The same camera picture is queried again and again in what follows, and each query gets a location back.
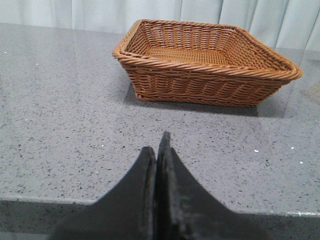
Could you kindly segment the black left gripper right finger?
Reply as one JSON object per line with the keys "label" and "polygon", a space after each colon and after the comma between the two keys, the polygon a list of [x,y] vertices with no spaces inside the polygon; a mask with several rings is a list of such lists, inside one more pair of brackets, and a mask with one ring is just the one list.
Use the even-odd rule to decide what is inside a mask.
{"label": "black left gripper right finger", "polygon": [[156,236],[161,240],[267,240],[256,223],[225,207],[193,177],[164,132],[155,182]]}

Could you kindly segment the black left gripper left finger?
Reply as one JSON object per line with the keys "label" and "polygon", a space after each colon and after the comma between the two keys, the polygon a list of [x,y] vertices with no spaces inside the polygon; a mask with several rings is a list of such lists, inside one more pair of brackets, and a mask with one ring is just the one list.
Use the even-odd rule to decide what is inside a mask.
{"label": "black left gripper left finger", "polygon": [[157,163],[143,147],[120,182],[96,203],[60,223],[51,240],[152,240]]}

